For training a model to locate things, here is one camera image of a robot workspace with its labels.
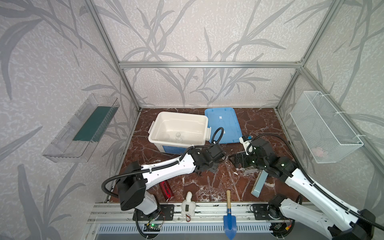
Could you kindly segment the clear acrylic test tube rack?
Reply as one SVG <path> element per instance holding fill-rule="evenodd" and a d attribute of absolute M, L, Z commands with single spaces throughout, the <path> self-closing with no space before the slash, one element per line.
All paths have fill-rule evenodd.
<path fill-rule="evenodd" d="M 237 154 L 236 168 L 243 170 L 245 175 L 260 172 L 256 155 L 247 155 L 246 153 Z"/>

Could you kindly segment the blue plastic bin lid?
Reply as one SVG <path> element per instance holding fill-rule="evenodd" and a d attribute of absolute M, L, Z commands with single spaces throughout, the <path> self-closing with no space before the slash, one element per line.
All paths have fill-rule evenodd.
<path fill-rule="evenodd" d="M 219 128 L 224 128 L 224 134 L 220 144 L 234 144 L 240 142 L 242 136 L 241 127 L 233 108 L 212 108 L 205 110 L 208 118 L 208 128 L 211 128 L 211 140 L 214 132 Z"/>

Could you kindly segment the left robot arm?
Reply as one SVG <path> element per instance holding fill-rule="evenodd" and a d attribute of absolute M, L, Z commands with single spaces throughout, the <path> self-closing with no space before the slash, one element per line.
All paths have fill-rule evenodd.
<path fill-rule="evenodd" d="M 134 209 L 146 216 L 159 214 L 159 201 L 148 190 L 174 177 L 200 174 L 218 165 L 226 156 L 220 146 L 224 128 L 219 127 L 214 132 L 215 135 L 217 133 L 220 133 L 219 138 L 213 139 L 209 145 L 190 146 L 177 158 L 150 165 L 132 162 L 125 173 L 104 180 L 101 189 L 105 194 L 119 199 L 122 211 Z"/>

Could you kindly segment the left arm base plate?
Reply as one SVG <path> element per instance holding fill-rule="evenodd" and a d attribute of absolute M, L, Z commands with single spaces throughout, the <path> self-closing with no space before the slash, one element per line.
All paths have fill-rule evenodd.
<path fill-rule="evenodd" d="M 133 220 L 136 221 L 172 221 L 174 218 L 175 205 L 160 204 L 160 210 L 145 215 L 142 211 L 135 209 Z"/>

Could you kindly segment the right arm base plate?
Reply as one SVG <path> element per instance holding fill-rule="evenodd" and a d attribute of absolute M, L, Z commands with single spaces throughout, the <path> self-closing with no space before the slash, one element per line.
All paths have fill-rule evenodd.
<path fill-rule="evenodd" d="M 270 216 L 268 204 L 252 204 L 250 210 L 254 214 L 255 220 L 279 220 L 279 218 L 274 219 Z"/>

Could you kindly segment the small clear glass beaker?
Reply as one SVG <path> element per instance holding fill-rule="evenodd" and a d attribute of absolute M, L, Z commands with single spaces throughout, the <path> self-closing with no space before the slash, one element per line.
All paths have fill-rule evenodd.
<path fill-rule="evenodd" d="M 181 142 L 183 140 L 183 136 L 180 132 L 176 133 L 175 138 L 177 142 Z"/>

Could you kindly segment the white plastic storage bin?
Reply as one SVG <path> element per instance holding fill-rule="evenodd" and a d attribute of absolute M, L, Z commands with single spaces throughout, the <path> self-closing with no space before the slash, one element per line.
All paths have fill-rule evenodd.
<path fill-rule="evenodd" d="M 161 132 L 169 133 L 171 141 L 157 141 L 156 135 Z M 177 132 L 183 136 L 181 142 L 176 141 Z M 211 139 L 211 132 L 204 115 L 161 112 L 151 124 L 148 140 L 162 153 L 181 155 L 190 146 L 204 145 Z"/>

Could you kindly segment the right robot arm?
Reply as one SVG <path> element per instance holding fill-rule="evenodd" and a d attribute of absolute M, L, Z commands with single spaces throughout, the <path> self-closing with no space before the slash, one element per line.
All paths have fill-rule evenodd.
<path fill-rule="evenodd" d="M 264 134 L 255 138 L 240 137 L 245 150 L 229 159 L 237 168 L 259 169 L 262 174 L 284 182 L 299 193 L 295 201 L 282 194 L 275 195 L 268 203 L 272 219 L 300 222 L 329 240 L 371 240 L 375 229 L 384 229 L 376 223 L 372 212 L 347 204 L 312 180 L 299 163 L 288 157 L 278 157 L 263 137 Z"/>

